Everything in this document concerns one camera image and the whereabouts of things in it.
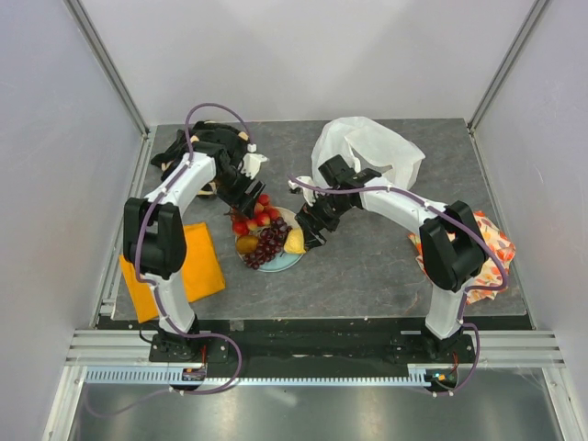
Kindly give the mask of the yellow fake lemon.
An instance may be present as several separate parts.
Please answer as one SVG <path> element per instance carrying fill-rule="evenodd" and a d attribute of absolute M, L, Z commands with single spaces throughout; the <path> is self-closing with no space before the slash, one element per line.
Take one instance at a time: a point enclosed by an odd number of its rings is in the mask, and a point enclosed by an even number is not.
<path fill-rule="evenodd" d="M 288 233 L 284 243 L 284 251 L 288 254 L 305 254 L 305 242 L 302 229 L 293 229 Z"/>

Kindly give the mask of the red fake cherry bunch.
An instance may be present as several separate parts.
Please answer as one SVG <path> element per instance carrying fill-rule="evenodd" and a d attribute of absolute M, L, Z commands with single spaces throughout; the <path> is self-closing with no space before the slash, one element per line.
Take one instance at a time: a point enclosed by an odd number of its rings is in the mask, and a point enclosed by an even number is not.
<path fill-rule="evenodd" d="M 254 204 L 254 214 L 246 217 L 236 209 L 230 209 L 227 213 L 232 223 L 232 232 L 238 236 L 244 236 L 256 232 L 260 228 L 269 227 L 273 221 L 281 217 L 278 208 L 272 205 L 268 194 L 261 194 Z"/>

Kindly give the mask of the dark red fake grapes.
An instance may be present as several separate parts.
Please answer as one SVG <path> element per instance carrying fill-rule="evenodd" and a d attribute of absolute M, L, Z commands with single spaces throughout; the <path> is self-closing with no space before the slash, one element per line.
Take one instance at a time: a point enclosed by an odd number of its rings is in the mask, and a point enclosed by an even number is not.
<path fill-rule="evenodd" d="M 250 254 L 238 254 L 244 264 L 253 270 L 264 272 L 277 272 L 288 265 L 289 257 L 286 257 L 284 243 L 291 228 L 280 217 L 273 221 L 269 227 L 258 229 L 251 235 L 259 238 L 256 250 Z"/>

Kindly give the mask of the brown fake kiwi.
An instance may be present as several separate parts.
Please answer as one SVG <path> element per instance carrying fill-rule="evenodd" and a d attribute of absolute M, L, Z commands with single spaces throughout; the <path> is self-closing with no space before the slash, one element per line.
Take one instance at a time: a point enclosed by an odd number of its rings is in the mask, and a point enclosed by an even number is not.
<path fill-rule="evenodd" d="M 258 242 L 259 238 L 255 235 L 242 235 L 237 238 L 235 249 L 238 254 L 250 254 L 256 250 Z"/>

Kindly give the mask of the white plastic bag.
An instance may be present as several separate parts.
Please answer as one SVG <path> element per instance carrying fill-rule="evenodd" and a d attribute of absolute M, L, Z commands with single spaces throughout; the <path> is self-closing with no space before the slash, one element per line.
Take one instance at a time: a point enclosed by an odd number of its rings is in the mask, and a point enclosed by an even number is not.
<path fill-rule="evenodd" d="M 378 171 L 396 187 L 411 189 L 425 154 L 413 142 L 372 119 L 339 118 L 327 123 L 311 154 L 312 179 L 328 187 L 319 167 L 336 155 L 354 171 Z"/>

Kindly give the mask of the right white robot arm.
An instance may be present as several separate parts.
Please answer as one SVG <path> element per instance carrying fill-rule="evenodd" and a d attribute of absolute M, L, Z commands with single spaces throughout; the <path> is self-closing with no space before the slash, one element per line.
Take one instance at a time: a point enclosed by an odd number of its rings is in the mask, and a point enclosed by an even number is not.
<path fill-rule="evenodd" d="M 466 288 L 489 259 L 489 252 L 471 208 L 462 201 L 450 205 L 421 198 L 391 183 L 380 172 L 360 171 L 336 155 L 319 167 L 326 187 L 309 176 L 291 177 L 291 192 L 302 192 L 305 203 L 296 214 L 304 249 L 326 243 L 322 233 L 334 232 L 351 209 L 376 213 L 414 234 L 421 244 L 424 272 L 433 285 L 425 317 L 428 333 L 421 338 L 423 355 L 442 361 L 454 350 Z"/>

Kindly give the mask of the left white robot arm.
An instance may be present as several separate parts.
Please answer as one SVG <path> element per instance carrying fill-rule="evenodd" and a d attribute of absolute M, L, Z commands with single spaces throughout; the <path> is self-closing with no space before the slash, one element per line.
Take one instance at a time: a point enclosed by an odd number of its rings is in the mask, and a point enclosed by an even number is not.
<path fill-rule="evenodd" d="M 187 300 L 181 269 L 187 257 L 182 216 L 198 192 L 212 182 L 217 195 L 246 217 L 266 185 L 257 180 L 268 158 L 248 143 L 241 151 L 208 141 L 189 141 L 177 168 L 144 198 L 129 198 L 123 213 L 123 256 L 135 278 L 149 287 L 159 326 L 173 334 L 170 351 L 182 361 L 201 351 L 197 316 Z"/>

